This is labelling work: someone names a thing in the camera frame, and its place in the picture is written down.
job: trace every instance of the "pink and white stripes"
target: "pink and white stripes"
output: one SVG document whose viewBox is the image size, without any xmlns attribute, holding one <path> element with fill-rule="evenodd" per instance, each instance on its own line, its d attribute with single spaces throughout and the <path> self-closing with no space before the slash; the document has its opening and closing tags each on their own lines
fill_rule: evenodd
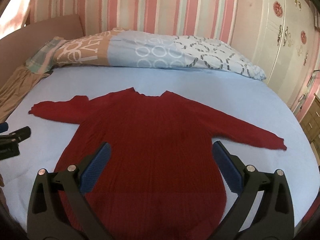
<svg viewBox="0 0 320 240">
<path fill-rule="evenodd" d="M 237 0 L 34 0 L 34 22 L 79 14 L 85 35 L 122 27 L 231 42 Z"/>
</svg>

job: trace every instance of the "drawer handle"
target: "drawer handle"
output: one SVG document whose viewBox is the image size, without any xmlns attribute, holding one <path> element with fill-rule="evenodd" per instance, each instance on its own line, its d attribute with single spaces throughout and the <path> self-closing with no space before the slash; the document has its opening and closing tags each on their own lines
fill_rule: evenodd
<svg viewBox="0 0 320 240">
<path fill-rule="evenodd" d="M 282 33 L 282 25 L 280 25 L 280 27 L 279 27 L 279 34 L 278 34 L 278 46 L 279 46 L 280 39 L 281 39 L 281 33 Z"/>
<path fill-rule="evenodd" d="M 288 35 L 288 27 L 287 27 L 287 29 L 285 30 L 285 33 L 284 33 L 283 46 L 285 46 L 285 44 L 287 43 L 287 35 Z"/>
</svg>

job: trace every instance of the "wardrobe door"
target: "wardrobe door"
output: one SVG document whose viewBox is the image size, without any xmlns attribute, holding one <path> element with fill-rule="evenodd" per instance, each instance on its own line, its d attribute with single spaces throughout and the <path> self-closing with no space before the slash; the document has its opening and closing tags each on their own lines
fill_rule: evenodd
<svg viewBox="0 0 320 240">
<path fill-rule="evenodd" d="M 252 62 L 265 71 L 265 82 L 269 81 L 279 51 L 284 12 L 284 0 L 263 0 L 260 31 Z"/>
<path fill-rule="evenodd" d="M 317 52 L 315 48 L 315 42 L 318 39 L 316 38 L 316 32 L 314 28 L 314 17 L 308 5 L 302 6 L 301 11 L 302 10 L 308 11 L 308 17 L 303 17 L 303 19 L 301 19 L 302 21 L 304 21 L 304 28 L 303 30 L 301 30 L 301 32 L 305 32 L 306 34 L 304 36 L 304 34 L 302 33 L 302 40 L 304 40 L 306 44 L 301 41 L 301 43 L 298 44 L 295 49 L 297 51 L 297 55 L 299 57 L 302 57 L 304 59 L 304 62 L 303 65 L 300 66 L 300 69 L 298 68 L 297 71 L 292 72 L 294 76 L 290 77 L 292 82 L 295 82 L 295 87 L 287 102 L 287 106 L 289 108 L 292 107 L 306 80 L 309 80 L 311 71 L 313 71 L 315 68 L 315 62 L 314 60 L 312 62 L 312 58 L 315 57 L 315 54 Z"/>
<path fill-rule="evenodd" d="M 263 0 L 238 0 L 237 4 L 231 47 L 251 61 L 261 29 L 262 6 Z"/>
<path fill-rule="evenodd" d="M 276 63 L 271 72 L 270 87 L 287 104 L 299 76 L 306 73 L 305 54 L 313 36 L 306 22 L 310 21 L 310 9 L 305 0 L 285 0 L 284 34 Z"/>
</svg>

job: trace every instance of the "ribbed knit fabric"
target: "ribbed knit fabric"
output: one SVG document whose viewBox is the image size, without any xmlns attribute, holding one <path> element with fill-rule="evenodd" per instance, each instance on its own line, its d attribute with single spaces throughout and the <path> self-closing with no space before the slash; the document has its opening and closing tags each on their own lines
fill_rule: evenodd
<svg viewBox="0 0 320 240">
<path fill-rule="evenodd" d="M 89 100 L 41 102 L 30 114 L 80 124 L 56 171 L 79 163 L 106 141 L 111 158 L 86 199 L 116 240 L 205 240 L 226 204 L 211 138 L 283 149 L 275 134 L 166 91 L 133 88 Z M 71 224 L 79 225 L 64 194 Z"/>
</svg>

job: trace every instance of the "black clamp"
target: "black clamp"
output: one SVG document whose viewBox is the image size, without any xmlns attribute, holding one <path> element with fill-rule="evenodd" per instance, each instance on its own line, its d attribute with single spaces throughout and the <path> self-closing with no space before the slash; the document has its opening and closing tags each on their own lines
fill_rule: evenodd
<svg viewBox="0 0 320 240">
<path fill-rule="evenodd" d="M 66 170 L 56 173 L 39 170 L 28 208 L 30 240 L 114 239 L 82 195 L 92 190 L 108 158 L 104 158 L 103 165 L 92 167 L 95 163 L 101 163 L 101 156 L 110 156 L 110 152 L 109 144 L 104 143 L 95 154 L 85 157 L 79 165 L 70 165 Z M 292 240 L 293 206 L 284 172 L 276 170 L 274 173 L 265 173 L 259 172 L 252 165 L 245 166 L 220 141 L 213 144 L 212 153 L 231 191 L 237 193 L 238 198 L 207 240 Z M 71 227 L 58 190 L 65 191 L 83 232 Z M 258 191 L 264 191 L 264 194 L 252 225 L 239 232 Z"/>
<path fill-rule="evenodd" d="M 8 124 L 0 124 L 0 133 L 8 130 Z M 0 135 L 0 161 L 11 157 L 18 156 L 19 146 L 18 143 L 28 139 L 31 136 L 30 127 L 26 126 L 19 130 L 16 130 L 8 135 Z"/>
<path fill-rule="evenodd" d="M 245 166 L 220 141 L 213 144 L 212 153 L 219 167 L 233 165 L 237 173 L 233 174 L 233 179 L 237 178 L 236 183 L 229 178 L 232 175 L 230 168 L 220 171 L 238 198 L 208 240 L 292 240 L 293 205 L 284 172 L 276 170 L 274 173 L 266 173 L 252 165 Z M 264 193 L 253 222 L 249 228 L 239 232 L 258 191 Z"/>
</svg>

